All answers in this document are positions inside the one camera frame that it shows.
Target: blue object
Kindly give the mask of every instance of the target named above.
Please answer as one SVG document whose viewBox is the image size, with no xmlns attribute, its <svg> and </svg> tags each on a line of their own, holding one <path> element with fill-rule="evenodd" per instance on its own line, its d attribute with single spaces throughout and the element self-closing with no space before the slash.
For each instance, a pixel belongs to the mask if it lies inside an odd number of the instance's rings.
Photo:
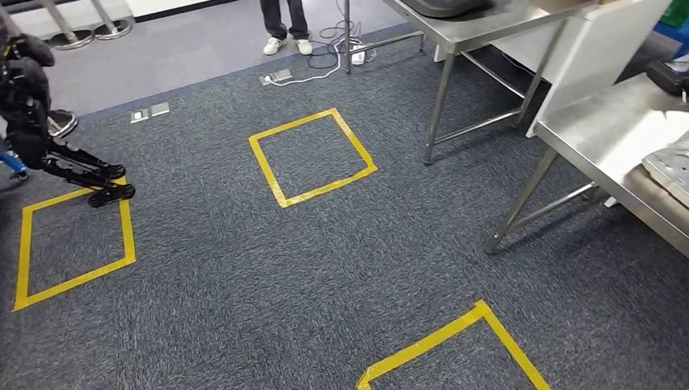
<svg viewBox="0 0 689 390">
<path fill-rule="evenodd" d="M 0 152 L 0 161 L 7 164 L 15 173 L 26 171 L 26 166 L 20 159 L 7 152 Z"/>
<path fill-rule="evenodd" d="M 685 20 L 684 23 L 677 28 L 674 28 L 663 22 L 658 22 L 654 30 L 656 33 L 665 35 L 666 37 L 681 43 L 677 53 L 674 54 L 673 59 L 682 57 L 683 55 L 689 53 L 689 19 Z"/>
</svg>

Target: stainless steel table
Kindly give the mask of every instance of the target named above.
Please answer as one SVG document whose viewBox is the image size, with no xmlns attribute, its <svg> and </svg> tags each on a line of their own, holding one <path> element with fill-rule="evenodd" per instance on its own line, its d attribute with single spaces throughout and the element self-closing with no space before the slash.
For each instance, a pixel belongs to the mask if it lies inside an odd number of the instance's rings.
<svg viewBox="0 0 689 390">
<path fill-rule="evenodd" d="M 349 0 L 345 1 L 344 18 L 345 18 L 345 51 L 344 51 L 344 69 L 347 72 L 351 71 L 352 55 L 361 53 L 362 51 L 371 50 L 376 47 L 389 45 L 405 39 L 413 37 L 421 37 L 420 49 L 423 49 L 423 39 L 428 37 L 440 46 L 447 54 L 443 68 L 442 76 L 440 77 L 440 87 L 435 98 L 435 108 L 431 116 L 431 124 L 427 132 L 426 150 L 423 157 L 425 164 L 431 163 L 433 148 L 442 142 L 450 141 L 454 138 L 463 136 L 469 132 L 473 132 L 480 128 L 484 128 L 489 124 L 494 124 L 501 120 L 517 116 L 517 122 L 522 122 L 524 115 L 527 112 L 527 107 L 531 104 L 536 89 L 538 88 L 543 70 L 548 65 L 553 49 L 557 45 L 558 38 L 561 35 L 562 29 L 565 26 L 564 21 L 570 16 L 574 15 L 580 9 L 596 4 L 596 0 L 492 0 L 494 7 L 487 11 L 479 11 L 466 16 L 454 19 L 432 19 L 420 15 L 418 12 L 409 8 L 401 0 L 383 0 L 393 10 L 403 15 L 412 25 L 420 31 L 405 34 L 400 37 L 388 39 L 364 48 L 351 50 L 350 47 L 350 18 L 349 18 Z M 492 41 L 513 36 L 518 33 L 523 33 L 532 28 L 538 28 L 550 23 L 560 23 L 561 27 L 552 38 L 546 49 L 545 56 L 535 73 L 534 80 L 531 86 L 526 91 L 526 95 L 519 92 L 516 88 L 510 85 L 507 81 L 502 80 L 495 72 L 491 71 L 468 52 L 478 49 L 489 44 Z M 448 89 L 448 82 L 450 74 L 454 67 L 454 60 L 456 54 L 462 54 L 467 57 L 473 64 L 477 65 L 490 77 L 500 82 L 508 90 L 523 98 L 521 107 L 515 110 L 507 111 L 494 118 L 487 119 L 481 123 L 474 124 L 467 128 L 451 132 L 444 136 L 438 137 L 438 124 L 440 123 L 440 116 L 443 112 L 443 105 L 445 101 L 445 94 Z"/>
<path fill-rule="evenodd" d="M 549 148 L 487 251 L 494 253 L 505 234 L 600 186 L 689 257 L 689 209 L 641 166 L 648 154 L 689 131 L 687 111 L 689 105 L 682 99 L 663 92 L 646 75 L 639 75 L 548 115 L 535 133 Z M 517 221 L 558 155 L 594 183 Z"/>
</svg>

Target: white sneaker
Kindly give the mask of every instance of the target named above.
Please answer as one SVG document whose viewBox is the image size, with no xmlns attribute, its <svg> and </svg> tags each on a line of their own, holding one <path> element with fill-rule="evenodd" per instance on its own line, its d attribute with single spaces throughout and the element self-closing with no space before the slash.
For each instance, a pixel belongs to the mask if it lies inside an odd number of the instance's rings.
<svg viewBox="0 0 689 390">
<path fill-rule="evenodd" d="M 285 43 L 287 43 L 287 39 L 280 40 L 275 37 L 270 37 L 268 38 L 266 47 L 263 48 L 263 53 L 265 55 L 273 55 L 277 53 L 280 47 L 284 46 Z"/>
<path fill-rule="evenodd" d="M 297 39 L 297 46 L 299 47 L 299 53 L 303 55 L 310 55 L 314 52 L 314 47 L 308 39 Z"/>
</svg>

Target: yellow tape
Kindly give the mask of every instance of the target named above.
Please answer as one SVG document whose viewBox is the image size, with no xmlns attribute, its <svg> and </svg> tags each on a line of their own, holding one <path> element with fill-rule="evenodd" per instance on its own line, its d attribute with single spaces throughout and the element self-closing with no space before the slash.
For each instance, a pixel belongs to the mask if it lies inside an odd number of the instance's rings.
<svg viewBox="0 0 689 390">
<path fill-rule="evenodd" d="M 316 119 L 321 119 L 325 118 L 329 115 L 332 115 L 333 119 L 336 121 L 336 123 L 340 126 L 342 129 L 342 132 L 347 136 L 347 139 L 349 139 L 349 142 L 352 143 L 354 146 L 354 149 L 359 153 L 359 155 L 362 157 L 364 160 L 364 163 L 366 163 L 366 167 L 357 172 L 354 175 L 351 175 L 349 177 L 346 177 L 344 179 L 336 180 L 330 184 L 326 184 L 322 187 L 318 187 L 316 189 L 312 189 L 306 193 L 302 193 L 299 195 L 296 195 L 294 197 L 286 198 L 284 196 L 284 193 L 282 191 L 282 188 L 280 187 L 280 184 L 278 184 L 277 179 L 275 178 L 275 174 L 273 173 L 273 170 L 268 163 L 268 160 L 266 159 L 266 155 L 263 153 L 263 150 L 261 149 L 261 146 L 259 144 L 259 140 L 262 138 L 268 137 L 275 135 L 279 132 L 283 132 L 285 130 L 288 130 L 290 128 L 295 128 L 297 126 L 300 126 L 302 124 L 306 124 L 312 120 Z M 283 124 L 281 126 L 278 126 L 277 128 L 272 128 L 270 130 L 266 130 L 265 132 L 260 132 L 259 134 L 254 134 L 249 138 L 249 144 L 251 145 L 251 149 L 253 150 L 253 154 L 256 156 L 256 160 L 258 161 L 258 165 L 261 167 L 261 170 L 263 171 L 263 175 L 266 177 L 266 181 L 268 182 L 268 186 L 271 188 L 271 191 L 273 192 L 273 196 L 275 196 L 276 201 L 280 205 L 280 207 L 289 207 L 291 205 L 295 205 L 299 202 L 306 201 L 308 199 L 311 199 L 312 197 L 317 197 L 318 195 L 322 195 L 324 193 L 328 193 L 334 189 L 338 189 L 339 187 L 345 186 L 349 183 L 352 183 L 353 181 L 359 180 L 362 177 L 368 176 L 371 173 L 375 172 L 378 168 L 375 166 L 373 163 L 373 158 L 371 158 L 371 155 L 366 151 L 366 148 L 362 145 L 362 143 L 359 141 L 356 135 L 354 135 L 354 132 L 352 132 L 352 129 L 349 128 L 345 120 L 342 118 L 342 115 L 340 115 L 340 112 L 336 108 L 331 108 L 330 110 L 325 110 L 322 112 L 319 112 L 317 114 L 313 114 L 310 116 L 307 116 L 302 119 L 298 119 L 295 121 L 292 121 L 290 123 Z"/>
<path fill-rule="evenodd" d="M 414 360 L 418 356 L 430 351 L 440 345 L 448 338 L 467 329 L 477 323 L 480 319 L 486 319 L 491 329 L 496 333 L 500 342 L 507 348 L 512 358 L 524 370 L 529 380 L 537 390 L 549 390 L 550 387 L 545 383 L 536 368 L 529 362 L 524 352 L 519 348 L 512 336 L 509 335 L 505 327 L 502 326 L 497 317 L 493 314 L 490 307 L 484 301 L 474 304 L 474 309 L 445 325 L 441 329 L 424 337 L 420 341 L 406 347 L 392 356 L 386 357 L 380 362 L 375 363 L 366 369 L 362 377 L 357 382 L 357 390 L 371 390 L 371 381 L 381 375 L 396 369 L 397 367 Z"/>
<path fill-rule="evenodd" d="M 526 354 L 524 354 L 522 349 L 519 348 L 519 345 L 517 345 L 517 342 L 514 341 L 512 336 L 510 336 L 507 332 L 507 329 L 505 329 L 502 323 L 500 323 L 500 320 L 498 320 L 497 317 L 490 310 L 490 308 L 488 308 L 486 302 L 477 302 L 476 307 L 478 308 L 480 306 L 482 306 L 485 310 L 485 314 L 483 317 L 486 319 L 486 322 L 488 322 L 488 325 L 490 325 L 491 329 L 500 339 L 500 342 L 505 346 L 505 348 L 507 348 L 509 354 L 512 355 L 514 361 L 516 361 L 517 364 L 522 368 L 524 374 L 526 374 L 526 376 L 538 390 L 550 390 L 550 386 L 548 386 L 548 384 L 545 383 L 545 380 L 540 375 L 538 370 L 536 370 L 536 367 L 534 367 L 534 365 L 531 364 L 529 358 L 526 356 Z"/>
<path fill-rule="evenodd" d="M 115 182 L 119 184 L 126 184 L 126 180 L 124 178 L 116 180 Z M 80 197 L 82 195 L 85 195 L 86 193 L 91 192 L 92 190 L 83 188 L 72 193 L 66 193 L 59 197 L 48 199 L 47 201 L 40 201 L 33 205 L 26 206 L 22 210 L 22 228 L 21 237 L 19 239 L 19 267 L 17 271 L 17 290 L 15 296 L 15 308 L 12 311 L 21 310 L 27 306 L 33 305 L 34 303 L 43 301 L 50 297 L 54 297 L 55 295 L 63 293 L 70 288 L 74 288 L 80 284 L 84 284 L 90 280 L 96 279 L 99 276 L 103 276 L 112 271 L 116 271 L 119 268 L 125 267 L 136 261 L 136 255 L 134 252 L 132 216 L 129 210 L 129 201 L 120 201 L 119 218 L 120 223 L 122 225 L 124 257 L 116 262 L 112 262 L 96 270 L 77 276 L 76 278 L 67 280 L 65 282 L 62 282 L 61 284 L 58 284 L 51 288 L 47 288 L 31 296 L 28 295 L 28 270 L 30 263 L 29 260 L 31 257 L 31 230 L 33 224 L 33 212 L 49 206 L 56 205 L 60 202 L 65 202 L 74 199 L 75 197 Z"/>
<path fill-rule="evenodd" d="M 451 323 L 445 325 L 441 329 L 431 333 L 429 336 L 424 337 L 420 341 L 405 349 L 402 349 L 392 356 L 386 357 L 380 362 L 375 363 L 373 366 L 370 366 L 366 369 L 366 372 L 364 372 L 364 375 L 362 375 L 357 383 L 357 388 L 359 390 L 370 390 L 371 386 L 369 385 L 369 382 L 371 380 L 396 369 L 397 367 L 415 359 L 420 355 L 423 355 L 424 353 L 440 345 L 443 341 L 463 331 L 471 324 L 476 323 L 482 317 L 483 313 L 479 312 L 478 308 L 475 308 L 469 313 L 464 314 L 460 318 L 457 318 Z"/>
</svg>

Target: gray carpet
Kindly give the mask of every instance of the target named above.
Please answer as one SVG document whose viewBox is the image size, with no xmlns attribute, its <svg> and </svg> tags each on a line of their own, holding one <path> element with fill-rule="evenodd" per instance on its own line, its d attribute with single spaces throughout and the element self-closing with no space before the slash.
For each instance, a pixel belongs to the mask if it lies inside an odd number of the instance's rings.
<svg viewBox="0 0 689 390">
<path fill-rule="evenodd" d="M 376 39 L 405 31 L 393 28 Z M 499 55 L 479 57 L 524 86 Z M 0 192 L 0 384 L 24 389 L 351 389 L 371 364 L 485 300 L 552 388 L 689 383 L 689 264 L 622 208 L 577 202 L 483 243 L 544 150 L 498 125 L 420 163 L 440 66 L 415 42 L 328 80 L 262 87 L 290 57 L 83 118 L 71 140 L 128 167 L 136 262 L 11 313 L 21 207 L 74 187 L 35 173 Z M 443 128 L 518 102 L 466 61 Z M 130 125 L 134 108 L 171 113 Z M 282 209 L 248 138 L 336 107 L 379 168 Z M 327 120 L 262 143 L 289 194 L 361 169 Z M 560 161 L 535 202 L 584 178 Z M 39 211 L 32 291 L 121 255 L 116 207 Z M 485 323 L 375 381 L 533 388 Z"/>
</svg>

